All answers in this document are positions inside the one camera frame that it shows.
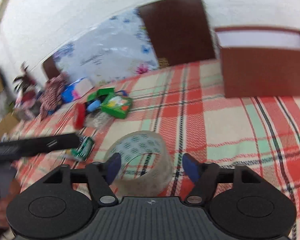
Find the green white small packet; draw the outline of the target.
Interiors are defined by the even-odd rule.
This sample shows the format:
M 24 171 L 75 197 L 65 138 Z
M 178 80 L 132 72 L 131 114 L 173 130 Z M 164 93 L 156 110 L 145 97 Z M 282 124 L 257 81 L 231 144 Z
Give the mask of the green white small packet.
M 95 142 L 91 137 L 80 137 L 78 148 L 72 148 L 70 156 L 77 161 L 86 161 L 93 150 L 94 144 Z

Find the clear bag of cotton swabs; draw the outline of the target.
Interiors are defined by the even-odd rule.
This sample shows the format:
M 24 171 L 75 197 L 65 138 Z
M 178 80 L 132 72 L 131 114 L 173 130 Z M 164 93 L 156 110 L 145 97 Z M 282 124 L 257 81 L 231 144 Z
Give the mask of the clear bag of cotton swabs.
M 113 117 L 104 112 L 94 112 L 86 116 L 84 126 L 94 129 L 102 129 Z

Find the green cardboard box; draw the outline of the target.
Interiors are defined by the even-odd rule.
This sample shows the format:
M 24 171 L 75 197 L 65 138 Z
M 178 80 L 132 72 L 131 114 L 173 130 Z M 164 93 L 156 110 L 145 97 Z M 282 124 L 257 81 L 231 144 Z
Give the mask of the green cardboard box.
M 133 105 L 133 100 L 127 96 L 109 93 L 101 103 L 101 111 L 117 119 L 125 119 Z

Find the light blue cylinder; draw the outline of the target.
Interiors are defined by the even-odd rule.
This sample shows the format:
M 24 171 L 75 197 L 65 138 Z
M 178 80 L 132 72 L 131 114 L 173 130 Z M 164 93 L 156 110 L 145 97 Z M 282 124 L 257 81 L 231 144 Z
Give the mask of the light blue cylinder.
M 87 102 L 87 105 L 86 105 L 86 111 L 88 113 L 91 113 L 95 110 L 97 110 L 101 105 L 101 101 L 98 100 L 98 99 L 95 99 L 95 100 L 90 100 Z

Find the red tape roll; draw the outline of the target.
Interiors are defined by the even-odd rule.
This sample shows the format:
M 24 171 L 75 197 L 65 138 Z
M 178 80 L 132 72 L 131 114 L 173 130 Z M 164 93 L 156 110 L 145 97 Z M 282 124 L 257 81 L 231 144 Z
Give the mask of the red tape roll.
M 85 122 L 85 110 L 86 107 L 84 103 L 77 103 L 75 105 L 75 115 L 73 122 L 74 129 L 80 130 L 83 128 Z

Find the red plaid bed sheet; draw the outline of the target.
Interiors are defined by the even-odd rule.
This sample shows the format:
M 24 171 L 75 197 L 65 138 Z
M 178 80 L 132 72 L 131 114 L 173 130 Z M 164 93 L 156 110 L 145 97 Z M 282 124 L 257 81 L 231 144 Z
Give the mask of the red plaid bed sheet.
M 216 61 L 166 68 L 114 86 L 128 90 L 133 108 L 126 119 L 83 129 L 95 140 L 89 161 L 102 161 L 128 133 L 157 132 L 173 167 L 161 195 L 179 197 L 192 187 L 181 165 L 185 153 L 226 168 L 248 165 L 294 202 L 297 218 L 290 237 L 300 239 L 300 98 L 226 99 Z

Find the red checkered cloth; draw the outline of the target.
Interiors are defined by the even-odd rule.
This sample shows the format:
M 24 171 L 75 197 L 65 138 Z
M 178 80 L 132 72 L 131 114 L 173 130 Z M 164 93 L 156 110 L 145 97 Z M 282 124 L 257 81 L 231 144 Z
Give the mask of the red checkered cloth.
M 68 83 L 68 76 L 65 73 L 59 74 L 57 77 L 49 79 L 44 88 L 44 92 L 39 97 L 40 106 L 40 120 L 43 121 L 48 115 L 57 111 L 61 105 L 62 96 Z

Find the blue tissue pack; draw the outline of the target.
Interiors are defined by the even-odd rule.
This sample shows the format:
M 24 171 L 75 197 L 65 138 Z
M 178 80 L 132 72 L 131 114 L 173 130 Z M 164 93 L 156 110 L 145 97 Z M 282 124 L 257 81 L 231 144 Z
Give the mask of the blue tissue pack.
M 79 79 L 67 86 L 61 93 L 61 98 L 64 103 L 70 103 L 82 98 L 87 92 L 93 89 L 93 84 L 87 78 Z

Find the brown shoe box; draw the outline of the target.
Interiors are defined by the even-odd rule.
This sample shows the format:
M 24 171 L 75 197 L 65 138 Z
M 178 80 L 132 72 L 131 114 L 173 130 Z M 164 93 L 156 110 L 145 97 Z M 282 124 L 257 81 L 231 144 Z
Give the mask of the brown shoe box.
M 300 96 L 300 30 L 215 28 L 227 98 Z

